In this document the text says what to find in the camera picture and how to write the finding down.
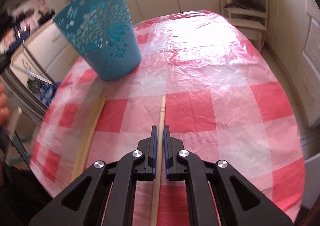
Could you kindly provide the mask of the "operator's hand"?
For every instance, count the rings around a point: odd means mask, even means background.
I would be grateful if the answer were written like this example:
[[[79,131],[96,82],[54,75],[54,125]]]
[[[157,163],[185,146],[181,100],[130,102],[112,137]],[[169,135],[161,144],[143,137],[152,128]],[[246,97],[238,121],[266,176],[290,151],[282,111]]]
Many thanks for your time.
[[[0,124],[3,125],[8,121],[10,112],[7,108],[7,96],[5,95],[4,85],[0,85]]]

